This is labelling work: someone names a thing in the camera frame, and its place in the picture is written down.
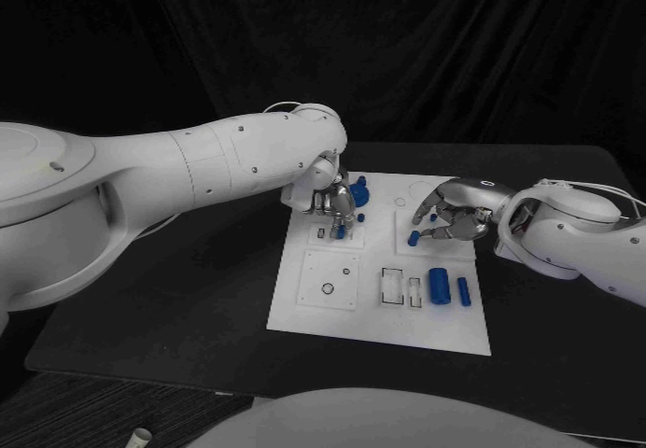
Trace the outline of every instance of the white cylinder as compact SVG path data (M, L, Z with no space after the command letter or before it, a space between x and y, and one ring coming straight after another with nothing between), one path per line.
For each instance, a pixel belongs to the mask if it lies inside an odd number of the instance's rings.
M131 439L128 440L125 448L144 448L150 441L151 432L147 429L138 427L131 434Z

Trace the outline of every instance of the cable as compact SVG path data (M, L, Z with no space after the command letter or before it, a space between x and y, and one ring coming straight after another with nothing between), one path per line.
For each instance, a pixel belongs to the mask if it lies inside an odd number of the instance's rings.
M298 103L297 101L281 101L280 103L275 103L274 105L271 105L264 111L262 113L267 114L268 110L272 110L278 105L301 105L303 103Z
M160 229L163 229L173 221L174 219L179 217L179 215L182 215L180 213L177 213L176 215L173 215L166 221L164 223L157 226L151 231L145 231L144 233L141 233L135 238L134 241L137 241L140 238L143 238L144 236L153 235Z
M636 218L640 219L642 215L639 213L639 209L636 208L636 205L642 205L642 207L646 207L646 203L636 199L633 195L623 189L618 189L617 187L611 187L610 185L601 185L601 184L592 184L588 182L572 182L569 180L552 180L552 179L543 179L545 182L554 182L554 183L564 183L569 185L577 185L579 187L587 187L588 189L600 189L601 191L607 191L608 193L616 194L617 196L621 196L621 198L626 198L633 203L633 208L636 210Z

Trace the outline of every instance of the black table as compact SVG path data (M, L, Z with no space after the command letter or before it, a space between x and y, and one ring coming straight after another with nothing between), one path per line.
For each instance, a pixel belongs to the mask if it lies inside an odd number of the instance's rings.
M350 143L342 159L352 171L470 176L515 189L549 177L630 191L598 147ZM194 210L131 245L58 305L29 369L269 398L409 390L564 432L646 441L646 308L499 258L494 232L474 245L490 357L265 330L291 212L278 194Z

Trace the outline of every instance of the white board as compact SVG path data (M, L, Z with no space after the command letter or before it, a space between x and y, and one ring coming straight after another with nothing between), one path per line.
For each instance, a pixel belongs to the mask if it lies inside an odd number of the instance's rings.
M441 220L431 223L428 217L418 226L409 222L425 196L450 178L350 173L352 183L360 175L366 176L370 200L356 209L366 219L362 223L355 222L352 240L329 239L329 217L293 212L267 329L489 356L492 351L474 271L473 243L424 239L417 247L406 244L411 229L421 231L445 224ZM319 228L326 229L324 239L329 242L316 237ZM307 273L316 271L308 269L314 268L313 265L304 269L306 256L313 251L326 254L316 256L319 262L324 263L324 266L319 266L316 276ZM344 281L343 277L333 276L343 275L339 268L349 265L349 257L353 256L357 258L355 296L331 297L313 293L311 297L306 296L308 298L304 301L308 303L298 304L304 297L298 292L320 291L324 283ZM430 301L428 270L435 267L448 271L451 303L445 305L434 305ZM404 272L406 300L401 306L381 304L382 268L401 269ZM471 296L468 307L460 303L457 277L467 278ZM419 279L421 309L409 306L411 278ZM343 290L349 294L352 289L352 285L343 286L339 292Z

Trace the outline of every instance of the blue block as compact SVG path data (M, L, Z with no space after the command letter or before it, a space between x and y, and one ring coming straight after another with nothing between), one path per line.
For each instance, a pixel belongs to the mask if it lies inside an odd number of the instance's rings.
M412 231L411 232L411 236L408 237L408 245L415 247L418 239L419 239L419 232L418 231Z
M431 291L431 303L435 305L451 303L448 274L444 268L432 268L428 271L428 289Z
M471 297L468 296L467 279L464 277L460 277L457 279L457 286L460 288L461 306L471 306Z

